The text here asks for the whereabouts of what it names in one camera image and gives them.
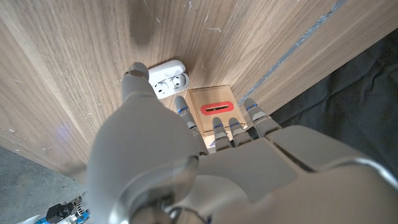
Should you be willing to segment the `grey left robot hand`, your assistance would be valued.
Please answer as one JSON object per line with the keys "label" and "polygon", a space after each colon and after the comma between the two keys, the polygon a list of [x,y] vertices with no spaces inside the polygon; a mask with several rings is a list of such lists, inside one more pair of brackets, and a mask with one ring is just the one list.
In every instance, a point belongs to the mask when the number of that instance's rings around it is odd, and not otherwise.
{"label": "grey left robot hand", "polygon": [[95,223],[396,223],[397,179],[352,147],[304,126],[280,127],[252,99],[253,139],[213,120],[206,150],[182,97],[166,108],[132,64],[122,105],[103,123],[88,163]]}

